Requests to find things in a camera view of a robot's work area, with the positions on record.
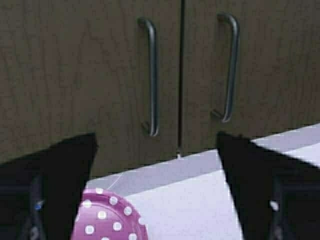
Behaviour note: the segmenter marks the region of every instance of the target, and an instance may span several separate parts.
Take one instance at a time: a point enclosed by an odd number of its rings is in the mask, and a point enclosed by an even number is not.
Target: wood grain
[[[240,25],[234,110],[224,110],[230,28]],[[320,121],[320,2],[317,0],[186,0],[182,154],[215,148],[217,131],[252,139]]]
[[[149,119],[151,19],[159,51],[159,136]],[[0,159],[96,132],[92,178],[175,156],[179,0],[5,0],[0,3]]]

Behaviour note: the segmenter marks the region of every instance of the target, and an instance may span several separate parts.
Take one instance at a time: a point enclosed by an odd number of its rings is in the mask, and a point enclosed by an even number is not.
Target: paper plate
[[[148,235],[131,203],[102,188],[87,188],[71,240],[148,240]]]

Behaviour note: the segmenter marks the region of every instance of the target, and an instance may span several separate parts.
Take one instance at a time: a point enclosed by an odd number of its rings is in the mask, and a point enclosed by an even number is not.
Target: metal handle
[[[211,114],[221,119],[223,123],[228,122],[231,119],[231,114],[234,104],[234,92],[235,92],[235,78],[236,67],[238,60],[238,45],[239,45],[239,24],[237,19],[229,13],[220,12],[217,14],[219,21],[227,22],[231,26],[232,39],[231,39],[231,51],[228,70],[228,83],[225,97],[224,114],[221,114],[217,110],[213,110]]]
[[[31,239],[40,239],[40,240],[46,240],[47,236],[45,233],[45,229],[43,226],[43,221],[41,214],[38,212],[39,210],[36,208],[39,204],[39,201],[42,199],[42,189],[43,189],[43,181],[44,178],[42,175],[39,175],[35,177],[32,181],[31,188],[30,188],[30,209],[31,209],[31,216],[34,221],[34,225],[36,228],[33,228],[35,231],[35,236]]]
[[[158,64],[157,64],[157,35],[154,24],[147,18],[138,18],[138,24],[146,28],[149,42],[149,67],[150,67],[150,123],[144,122],[143,128],[150,137],[155,137],[159,132],[158,121]]]

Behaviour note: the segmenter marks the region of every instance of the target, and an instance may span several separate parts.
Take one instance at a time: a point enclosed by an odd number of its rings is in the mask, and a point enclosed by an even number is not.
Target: cabinet
[[[239,45],[231,119],[222,122],[233,15]],[[320,5],[302,0],[185,0],[182,155],[215,148],[218,131],[259,138],[319,122]]]
[[[233,39],[221,12],[240,34],[228,122],[211,114],[224,112]],[[2,1],[1,162],[96,132],[95,178],[213,149],[220,130],[315,124],[318,13],[316,0]]]
[[[94,131],[92,177],[176,156],[179,0],[6,0],[0,7],[0,158]],[[150,118],[148,32],[156,29],[157,137]]]

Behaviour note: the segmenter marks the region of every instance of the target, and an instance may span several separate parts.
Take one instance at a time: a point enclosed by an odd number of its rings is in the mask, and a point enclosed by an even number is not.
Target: cabinet handle
[[[217,14],[219,21],[227,22],[231,26],[231,51],[229,60],[229,70],[227,77],[227,90],[225,97],[224,114],[221,114],[217,110],[213,110],[211,114],[221,119],[221,122],[226,123],[231,119],[231,114],[234,105],[234,93],[235,93],[235,78],[236,67],[238,60],[238,46],[239,46],[239,23],[237,19],[229,13],[219,12]]]
[[[138,24],[146,28],[149,45],[149,68],[150,68],[150,123],[142,123],[143,128],[150,137],[155,137],[159,132],[158,120],[158,63],[157,63],[157,35],[154,24],[147,18],[138,18]]]

